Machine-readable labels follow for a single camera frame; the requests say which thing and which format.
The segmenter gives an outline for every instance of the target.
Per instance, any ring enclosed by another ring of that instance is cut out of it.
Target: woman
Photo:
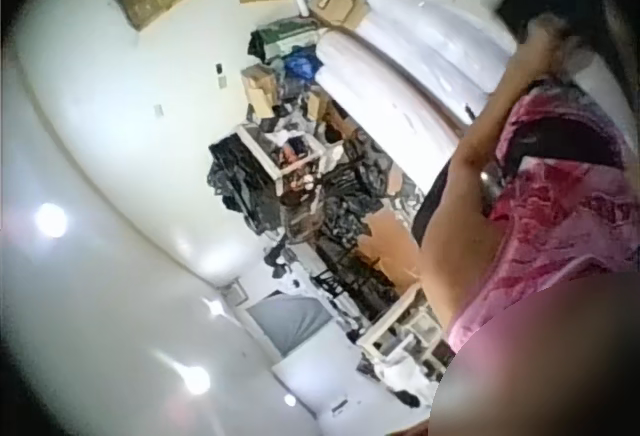
[[[631,152],[589,96],[555,78],[564,29],[551,16],[530,25],[439,178],[444,192],[421,238],[422,283],[454,351],[537,291],[636,268]],[[494,159],[506,187],[487,213],[481,175]]]

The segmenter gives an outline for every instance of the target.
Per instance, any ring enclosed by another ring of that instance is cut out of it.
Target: pink floral top
[[[534,90],[513,108],[497,149],[503,162],[519,124],[557,114],[622,137],[589,96],[567,88]],[[448,331],[454,351],[484,324],[530,294],[594,270],[638,269],[640,204],[617,168],[525,157],[489,215],[505,237],[483,284]]]

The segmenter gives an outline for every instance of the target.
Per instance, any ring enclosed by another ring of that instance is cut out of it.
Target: ceiling light
[[[222,301],[218,301],[214,299],[213,301],[209,301],[208,299],[202,298],[204,304],[209,307],[209,311],[211,311],[211,316],[221,316],[224,314],[224,306],[222,305]]]
[[[180,375],[187,390],[195,396],[206,393],[211,387],[209,373],[200,366],[183,367],[180,369]]]
[[[50,238],[59,238],[67,232],[67,215],[60,206],[45,203],[36,212],[36,225]]]
[[[298,400],[296,399],[296,397],[293,394],[287,394],[284,397],[284,402],[287,406],[291,406],[292,408],[296,405],[296,403],[298,402]]]

